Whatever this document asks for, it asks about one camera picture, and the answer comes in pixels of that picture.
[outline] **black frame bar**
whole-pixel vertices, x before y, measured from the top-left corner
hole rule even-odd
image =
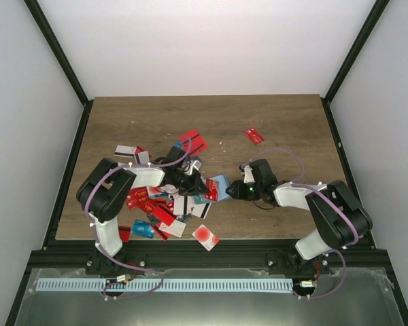
[[[33,268],[86,268],[86,263],[92,257],[95,250],[93,240],[55,239],[58,223],[65,204],[65,198],[67,196],[75,163],[88,123],[90,110],[92,109],[93,100],[88,100],[84,93],[77,76],[67,60],[67,57],[65,56],[65,53],[54,35],[54,32],[38,2],[36,0],[24,0],[24,2],[32,13],[39,29],[46,38],[56,59],[80,99],[80,102],[84,106],[84,110],[65,167],[65,173],[54,205],[46,237],[44,239],[43,250],[33,251],[30,256],[6,325],[13,325],[16,321],[21,301]],[[322,98],[323,108],[339,154],[348,187],[355,193],[358,199],[358,191],[341,144],[341,139],[330,109],[330,103],[334,99],[343,80],[354,64],[356,57],[360,53],[388,2],[389,0],[377,0],[375,2],[375,5],[363,24],[333,84],[325,98]],[[275,251],[289,251],[293,248],[296,241],[297,239],[221,240],[220,244],[218,244],[218,246],[211,252],[204,251],[202,246],[193,240],[166,243],[138,240],[124,244],[124,248],[127,253],[130,253],[130,259],[133,259],[136,262],[143,259],[146,262],[146,266],[149,268],[267,268],[269,273],[272,274],[273,268],[267,264],[269,255]],[[405,325],[408,325],[408,309],[396,276],[394,275],[394,270],[388,254],[384,250],[375,249],[371,234],[369,233],[368,236],[360,239],[360,242],[356,246],[352,246],[350,250],[344,251],[343,255],[349,267],[385,268],[388,278],[394,283],[393,294],[398,303],[403,321]],[[328,258],[328,266],[339,267],[339,258],[330,255]]]

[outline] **white backdrop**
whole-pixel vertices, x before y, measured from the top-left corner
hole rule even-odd
[[[391,1],[333,113],[379,248],[408,305],[408,1]]]
[[[24,1],[0,1],[0,325],[41,249],[81,114]]]
[[[325,95],[374,0],[40,0],[90,98]]]

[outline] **transparent plastic sheet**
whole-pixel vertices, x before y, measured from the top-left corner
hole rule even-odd
[[[317,294],[335,286],[341,269],[321,275]],[[283,278],[266,270],[167,270],[165,278]],[[341,290],[323,300],[291,294],[153,293],[105,302],[100,293],[36,292],[39,278],[98,278],[84,270],[34,270],[17,325],[403,325],[392,284],[379,268],[348,268]],[[160,275],[145,275],[157,278]]]

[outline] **wooden tabletop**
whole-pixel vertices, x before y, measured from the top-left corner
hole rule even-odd
[[[244,135],[251,127],[261,133],[264,142],[254,145]],[[179,136],[192,129],[197,129],[209,145],[199,154],[204,177],[225,174],[230,182],[241,179],[240,164],[279,147],[303,161],[306,174],[301,183],[345,180],[320,97],[315,94],[96,98],[56,238],[93,238],[75,193],[102,158],[128,162],[114,157],[117,145],[141,145],[154,157],[164,156]],[[293,179],[301,172],[296,160],[287,154],[270,153],[264,158],[279,180]],[[124,206],[118,223],[132,226],[135,219],[146,221],[146,215]],[[202,223],[219,238],[237,239],[300,238],[315,228],[307,211],[262,211],[251,202],[227,200],[213,204],[205,220],[193,217],[188,221],[182,239],[192,238]]]

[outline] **led light strip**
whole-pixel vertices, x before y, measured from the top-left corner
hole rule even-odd
[[[109,291],[145,292],[151,290],[160,279],[135,279],[123,285],[112,285]],[[36,291],[100,292],[106,286],[103,278],[40,278]],[[157,292],[260,292],[292,293],[293,280],[270,279],[165,279]]]

